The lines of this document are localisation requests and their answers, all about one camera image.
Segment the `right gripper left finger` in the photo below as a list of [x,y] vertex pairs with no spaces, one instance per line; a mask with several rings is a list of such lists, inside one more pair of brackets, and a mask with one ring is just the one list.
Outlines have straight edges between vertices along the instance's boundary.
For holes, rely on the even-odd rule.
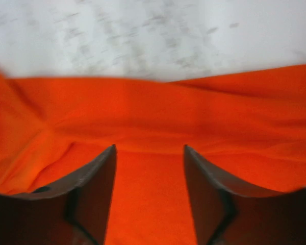
[[31,193],[0,194],[0,244],[103,244],[116,165],[112,145]]

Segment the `orange t shirt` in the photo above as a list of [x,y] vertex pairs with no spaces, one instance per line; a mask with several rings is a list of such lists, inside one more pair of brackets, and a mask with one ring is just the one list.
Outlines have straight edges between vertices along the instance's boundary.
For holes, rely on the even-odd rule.
[[31,193],[112,145],[103,244],[198,244],[186,145],[262,188],[306,187],[306,65],[169,83],[0,73],[0,194]]

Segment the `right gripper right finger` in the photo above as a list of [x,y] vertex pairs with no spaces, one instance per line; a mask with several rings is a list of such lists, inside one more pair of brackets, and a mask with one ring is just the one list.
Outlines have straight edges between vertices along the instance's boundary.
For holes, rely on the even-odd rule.
[[306,244],[306,187],[262,188],[188,145],[184,169],[198,244]]

